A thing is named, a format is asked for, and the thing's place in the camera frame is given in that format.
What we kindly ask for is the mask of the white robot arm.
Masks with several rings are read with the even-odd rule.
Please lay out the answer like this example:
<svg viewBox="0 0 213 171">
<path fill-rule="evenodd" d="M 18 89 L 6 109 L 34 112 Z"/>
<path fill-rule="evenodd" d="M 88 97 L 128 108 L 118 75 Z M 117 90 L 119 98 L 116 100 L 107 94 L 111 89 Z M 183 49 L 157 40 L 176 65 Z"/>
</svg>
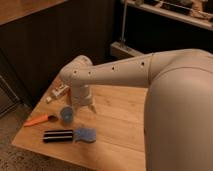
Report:
<svg viewBox="0 0 213 171">
<path fill-rule="evenodd" d="M 79 55 L 60 70 L 71 101 L 92 85 L 143 87 L 147 171 L 213 171 L 213 54 L 180 49 L 94 65 Z"/>
</svg>

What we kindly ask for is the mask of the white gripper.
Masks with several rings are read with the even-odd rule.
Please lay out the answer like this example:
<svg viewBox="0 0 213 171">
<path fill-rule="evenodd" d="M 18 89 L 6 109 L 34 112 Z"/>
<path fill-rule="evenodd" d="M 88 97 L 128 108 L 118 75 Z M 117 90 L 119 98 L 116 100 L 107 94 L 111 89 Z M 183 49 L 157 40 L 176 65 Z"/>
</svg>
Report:
<svg viewBox="0 0 213 171">
<path fill-rule="evenodd" d="M 90 110 L 97 114 L 96 107 L 92 104 L 92 93 L 89 85 L 73 86 L 71 88 L 71 102 L 73 106 L 87 106 Z"/>
</svg>

